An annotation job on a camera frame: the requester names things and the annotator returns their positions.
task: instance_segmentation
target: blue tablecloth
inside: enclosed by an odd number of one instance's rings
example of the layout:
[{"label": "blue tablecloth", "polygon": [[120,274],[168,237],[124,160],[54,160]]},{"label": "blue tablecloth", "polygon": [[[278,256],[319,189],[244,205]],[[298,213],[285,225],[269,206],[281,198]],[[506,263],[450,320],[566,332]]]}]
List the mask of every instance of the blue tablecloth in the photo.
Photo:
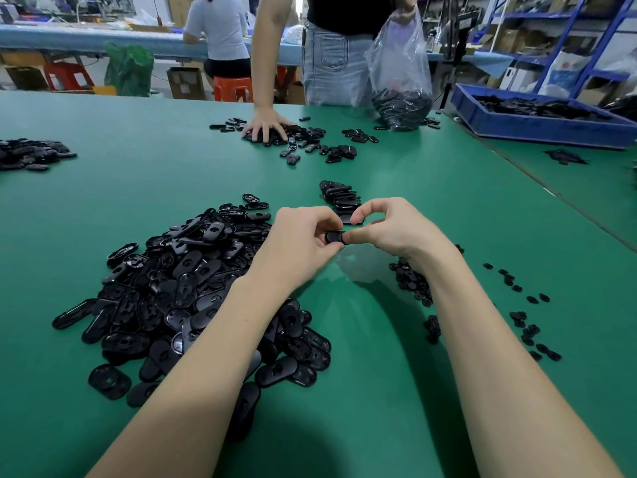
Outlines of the blue tablecloth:
[{"label": "blue tablecloth", "polygon": [[[75,29],[48,25],[2,25],[0,24],[0,49],[43,50],[74,54],[106,54],[105,42],[115,44],[138,44],[150,50],[155,58],[208,58],[205,42],[186,45],[181,35],[155,32],[131,32],[118,30]],[[246,40],[251,50],[251,42]],[[429,60],[441,61],[439,53],[427,54]],[[513,58],[499,53],[476,52],[467,55],[463,62],[471,63],[489,75],[500,77]],[[282,43],[279,49],[279,65],[301,64],[301,47]]]}]

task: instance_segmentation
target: light blue jeans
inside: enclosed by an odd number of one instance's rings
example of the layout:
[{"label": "light blue jeans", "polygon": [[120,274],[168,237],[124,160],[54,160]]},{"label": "light blue jeans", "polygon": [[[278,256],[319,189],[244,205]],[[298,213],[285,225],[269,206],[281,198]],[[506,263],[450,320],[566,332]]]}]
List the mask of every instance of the light blue jeans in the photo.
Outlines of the light blue jeans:
[{"label": "light blue jeans", "polygon": [[365,53],[371,35],[347,37],[305,23],[301,67],[309,106],[370,106],[370,71]]}]

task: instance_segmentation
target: right hand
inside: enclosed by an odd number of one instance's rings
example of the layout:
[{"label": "right hand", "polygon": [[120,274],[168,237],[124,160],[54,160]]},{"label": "right hand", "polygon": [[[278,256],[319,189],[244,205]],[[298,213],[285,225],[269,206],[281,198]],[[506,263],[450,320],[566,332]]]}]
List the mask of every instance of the right hand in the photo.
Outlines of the right hand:
[{"label": "right hand", "polygon": [[255,108],[254,117],[243,129],[241,136],[245,136],[245,134],[251,129],[252,141],[257,142],[257,139],[259,139],[259,131],[262,130],[263,142],[267,143],[270,138],[270,128],[274,128],[281,135],[283,141],[287,141],[287,135],[285,134],[285,130],[281,124],[292,125],[292,122],[285,117],[281,117],[272,107]]},{"label": "right hand", "polygon": [[355,245],[371,243],[393,256],[410,260],[435,252],[441,244],[451,245],[438,227],[404,198],[372,199],[356,208],[350,220],[356,224],[373,213],[384,213],[385,218],[348,231],[343,241]]}]

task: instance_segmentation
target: black shirt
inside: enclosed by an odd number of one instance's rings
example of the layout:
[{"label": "black shirt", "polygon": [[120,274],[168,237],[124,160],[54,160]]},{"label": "black shirt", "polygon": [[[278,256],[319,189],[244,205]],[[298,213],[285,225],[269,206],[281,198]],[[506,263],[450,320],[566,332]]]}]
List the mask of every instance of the black shirt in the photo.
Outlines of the black shirt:
[{"label": "black shirt", "polygon": [[341,35],[376,37],[391,13],[390,0],[308,0],[308,20]]}]

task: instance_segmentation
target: green tabletop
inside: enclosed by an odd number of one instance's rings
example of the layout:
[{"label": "green tabletop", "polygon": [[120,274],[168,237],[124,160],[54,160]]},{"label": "green tabletop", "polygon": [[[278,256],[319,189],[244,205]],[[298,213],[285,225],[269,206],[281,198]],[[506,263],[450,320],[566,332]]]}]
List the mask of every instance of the green tabletop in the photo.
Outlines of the green tabletop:
[{"label": "green tabletop", "polygon": [[[539,365],[624,473],[637,475],[631,250],[443,117],[441,130],[373,132],[361,110],[280,106],[292,120],[311,116],[306,124],[326,129],[327,144],[345,142],[345,128],[380,139],[357,146],[355,161],[325,164],[300,152],[291,168],[281,148],[208,130],[251,110],[0,94],[0,138],[59,139],[80,155],[47,173],[0,174],[0,476],[83,476],[134,414],[87,385],[103,362],[98,345],[80,341],[88,322],[50,325],[96,295],[108,253],[210,206],[239,203],[244,192],[273,211],[321,204],[323,179],[351,184],[363,199],[404,196],[460,243],[498,309],[526,311],[541,328],[538,341],[564,356]],[[398,289],[391,261],[369,245],[347,247],[298,292],[314,329],[332,342],[332,364],[310,389],[284,382],[264,390],[251,434],[227,446],[217,476],[477,475],[444,345],[425,340],[422,322],[434,310]],[[485,262],[513,273],[524,293]],[[526,301],[539,292],[552,301]],[[134,382],[138,368],[122,367]]]},{"label": "green tabletop", "polygon": [[497,139],[483,142],[538,183],[637,252],[637,148],[608,151],[567,147],[590,164],[563,166],[544,151],[560,145]]}]

